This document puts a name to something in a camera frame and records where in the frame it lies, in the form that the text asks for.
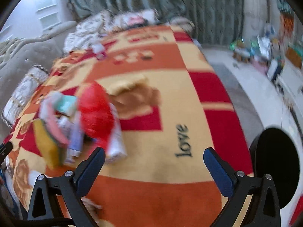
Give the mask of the white long snack package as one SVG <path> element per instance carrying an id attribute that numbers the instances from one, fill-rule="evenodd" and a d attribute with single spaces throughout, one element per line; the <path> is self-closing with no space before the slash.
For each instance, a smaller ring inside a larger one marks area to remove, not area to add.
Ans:
<path id="1" fill-rule="evenodd" d="M 113 104 L 110 104 L 110 108 L 114 117 L 114 126 L 111 130 L 108 148 L 106 150 L 105 163 L 107 164 L 114 163 L 115 161 L 127 156 L 117 109 Z"/>

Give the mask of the red orange patterned blanket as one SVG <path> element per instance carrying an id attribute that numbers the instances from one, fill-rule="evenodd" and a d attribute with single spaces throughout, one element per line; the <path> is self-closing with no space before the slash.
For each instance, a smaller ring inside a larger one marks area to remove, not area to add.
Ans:
<path id="1" fill-rule="evenodd" d="M 79 50 L 54 62 L 8 140 L 14 149 L 13 188 L 29 207 L 33 171 L 54 177 L 35 144 L 32 121 L 52 91 L 80 96 L 92 82 L 104 88 L 143 74 L 149 83 L 115 96 L 127 156 L 103 166 L 88 198 L 102 207 L 102 226 L 210 226 L 222 196 L 203 163 L 208 147 L 234 170 L 252 163 L 238 116 L 213 68 L 177 26 L 150 26 L 107 36 L 106 58 Z"/>

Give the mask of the yellow green sponge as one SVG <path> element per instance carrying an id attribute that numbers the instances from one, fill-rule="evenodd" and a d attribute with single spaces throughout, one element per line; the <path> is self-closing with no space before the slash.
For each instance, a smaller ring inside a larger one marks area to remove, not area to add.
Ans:
<path id="1" fill-rule="evenodd" d="M 51 169 L 62 166 L 66 158 L 66 149 L 48 133 L 41 119 L 34 119 L 32 125 L 35 144 L 47 166 Z"/>

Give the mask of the grey patterned floor rug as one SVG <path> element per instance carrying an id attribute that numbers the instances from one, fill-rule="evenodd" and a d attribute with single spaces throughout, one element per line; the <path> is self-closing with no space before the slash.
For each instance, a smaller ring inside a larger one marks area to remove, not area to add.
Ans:
<path id="1" fill-rule="evenodd" d="M 211 63 L 211 66 L 232 101 L 249 148 L 256 136 L 263 131 L 263 125 L 259 115 L 232 72 L 221 63 Z"/>

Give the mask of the silver foil bag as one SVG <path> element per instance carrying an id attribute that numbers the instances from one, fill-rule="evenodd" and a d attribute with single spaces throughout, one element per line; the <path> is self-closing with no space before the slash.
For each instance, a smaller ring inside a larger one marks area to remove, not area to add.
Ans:
<path id="1" fill-rule="evenodd" d="M 271 40 L 268 37 L 257 36 L 257 42 L 258 55 L 267 61 L 270 60 L 272 57 Z"/>

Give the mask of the red plastic bag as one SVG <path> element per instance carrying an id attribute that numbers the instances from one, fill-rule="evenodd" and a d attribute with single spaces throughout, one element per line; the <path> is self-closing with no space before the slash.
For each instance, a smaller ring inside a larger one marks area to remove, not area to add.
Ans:
<path id="1" fill-rule="evenodd" d="M 89 84 L 79 96 L 77 108 L 85 134 L 106 150 L 115 119 L 105 89 L 97 82 Z"/>

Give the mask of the white pink folded quilt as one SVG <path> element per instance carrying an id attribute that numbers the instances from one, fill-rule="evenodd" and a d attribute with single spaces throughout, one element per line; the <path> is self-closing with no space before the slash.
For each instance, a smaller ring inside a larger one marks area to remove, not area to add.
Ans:
<path id="1" fill-rule="evenodd" d="M 137 12 L 124 12 L 113 17 L 111 30 L 115 32 L 136 27 L 155 25 L 159 22 L 156 9 L 144 9 Z"/>

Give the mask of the yellow knotted cloth wrapper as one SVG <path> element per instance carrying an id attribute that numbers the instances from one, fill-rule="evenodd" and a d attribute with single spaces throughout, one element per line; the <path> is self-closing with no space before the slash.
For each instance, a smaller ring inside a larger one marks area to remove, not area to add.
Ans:
<path id="1" fill-rule="evenodd" d="M 134 87 L 139 85 L 147 85 L 149 83 L 148 78 L 143 74 L 138 74 L 131 76 L 127 79 L 118 80 L 108 87 L 106 87 L 106 92 L 109 95 L 117 96 L 123 91 L 132 90 Z"/>

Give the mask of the beige tufted headboard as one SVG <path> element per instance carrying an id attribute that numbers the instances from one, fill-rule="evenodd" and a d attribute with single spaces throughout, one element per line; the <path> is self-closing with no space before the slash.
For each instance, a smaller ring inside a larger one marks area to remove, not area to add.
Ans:
<path id="1" fill-rule="evenodd" d="M 75 21 L 64 22 L 40 37 L 22 39 L 9 58 L 1 60 L 1 114 L 12 92 L 32 66 L 41 65 L 50 73 L 53 61 L 63 57 L 65 38 L 76 25 Z M 10 130 L 1 118 L 1 141 Z"/>

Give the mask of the white pink spray bottle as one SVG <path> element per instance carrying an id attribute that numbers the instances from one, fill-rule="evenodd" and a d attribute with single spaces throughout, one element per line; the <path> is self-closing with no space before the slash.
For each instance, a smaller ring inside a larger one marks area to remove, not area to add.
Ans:
<path id="1" fill-rule="evenodd" d="M 98 60 L 104 59 L 106 57 L 106 48 L 101 44 L 92 44 L 92 52 Z"/>

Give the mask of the teal tissue pack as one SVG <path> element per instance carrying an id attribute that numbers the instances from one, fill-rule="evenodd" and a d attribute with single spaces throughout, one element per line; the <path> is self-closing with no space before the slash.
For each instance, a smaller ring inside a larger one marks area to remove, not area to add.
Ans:
<path id="1" fill-rule="evenodd" d="M 77 97 L 73 95 L 63 95 L 56 104 L 55 109 L 60 114 L 72 117 L 77 109 Z"/>

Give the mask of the small wooden stool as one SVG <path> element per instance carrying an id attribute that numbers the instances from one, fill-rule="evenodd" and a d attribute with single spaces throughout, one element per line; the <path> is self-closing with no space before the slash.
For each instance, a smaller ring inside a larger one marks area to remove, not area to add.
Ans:
<path id="1" fill-rule="evenodd" d="M 250 53 L 245 48 L 236 47 L 233 52 L 233 58 L 238 62 L 248 63 L 250 61 Z"/>

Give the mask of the green patterned curtain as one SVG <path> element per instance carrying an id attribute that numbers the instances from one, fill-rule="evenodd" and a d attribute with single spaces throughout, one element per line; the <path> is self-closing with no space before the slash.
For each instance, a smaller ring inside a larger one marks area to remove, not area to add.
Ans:
<path id="1" fill-rule="evenodd" d="M 161 22 L 184 16 L 202 44 L 227 45 L 241 37 L 244 0 L 67 0 L 77 19 L 107 9 L 112 14 L 156 9 Z"/>

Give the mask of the white purple tube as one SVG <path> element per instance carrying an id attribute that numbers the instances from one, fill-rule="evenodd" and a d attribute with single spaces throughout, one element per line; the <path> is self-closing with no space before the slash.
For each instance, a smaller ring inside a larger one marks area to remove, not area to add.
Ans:
<path id="1" fill-rule="evenodd" d="M 84 142 L 84 131 L 81 125 L 81 112 L 77 111 L 74 116 L 73 125 L 70 131 L 69 144 L 65 163 L 74 163 L 74 159 L 81 155 Z"/>

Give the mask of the white floral pillow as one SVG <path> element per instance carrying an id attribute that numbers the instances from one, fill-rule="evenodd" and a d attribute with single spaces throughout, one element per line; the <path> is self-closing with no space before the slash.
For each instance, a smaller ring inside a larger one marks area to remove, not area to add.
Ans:
<path id="1" fill-rule="evenodd" d="M 63 52 L 65 54 L 74 50 L 87 49 L 91 42 L 98 40 L 107 34 L 107 29 L 111 22 L 111 14 L 108 10 L 103 10 L 78 23 L 74 32 L 65 38 Z"/>

